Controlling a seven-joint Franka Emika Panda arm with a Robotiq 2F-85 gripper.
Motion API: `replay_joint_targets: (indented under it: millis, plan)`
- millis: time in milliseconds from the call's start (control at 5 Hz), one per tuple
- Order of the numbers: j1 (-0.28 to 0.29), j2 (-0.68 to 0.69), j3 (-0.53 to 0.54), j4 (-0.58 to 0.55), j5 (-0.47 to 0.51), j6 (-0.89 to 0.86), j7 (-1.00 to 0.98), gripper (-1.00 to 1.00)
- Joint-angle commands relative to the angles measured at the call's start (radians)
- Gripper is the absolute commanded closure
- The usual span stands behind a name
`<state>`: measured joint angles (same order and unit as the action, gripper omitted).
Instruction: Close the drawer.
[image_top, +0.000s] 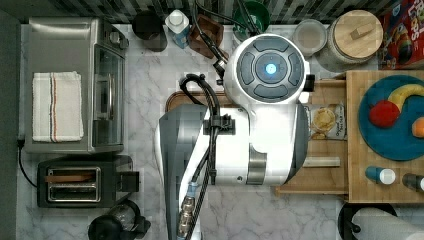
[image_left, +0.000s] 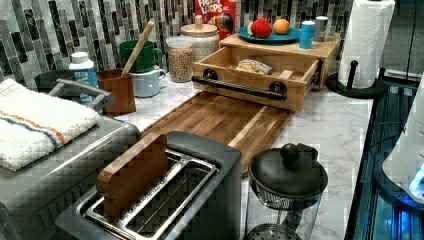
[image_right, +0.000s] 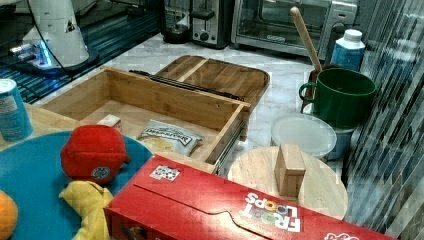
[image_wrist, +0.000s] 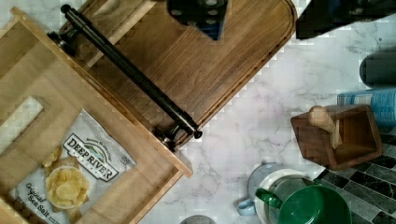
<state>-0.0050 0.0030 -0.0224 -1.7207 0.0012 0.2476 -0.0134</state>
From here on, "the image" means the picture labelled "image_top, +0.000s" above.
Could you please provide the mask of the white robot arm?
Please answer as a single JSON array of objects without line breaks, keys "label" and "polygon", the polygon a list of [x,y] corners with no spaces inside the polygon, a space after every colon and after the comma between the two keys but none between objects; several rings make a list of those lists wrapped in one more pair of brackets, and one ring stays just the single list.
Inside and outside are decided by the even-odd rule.
[{"label": "white robot arm", "polygon": [[206,100],[165,113],[155,132],[155,154],[165,193],[169,240],[203,240],[200,207],[209,185],[287,183],[302,167],[309,127],[304,108],[309,64],[288,39],[261,34],[231,55],[222,107],[200,75]]}]

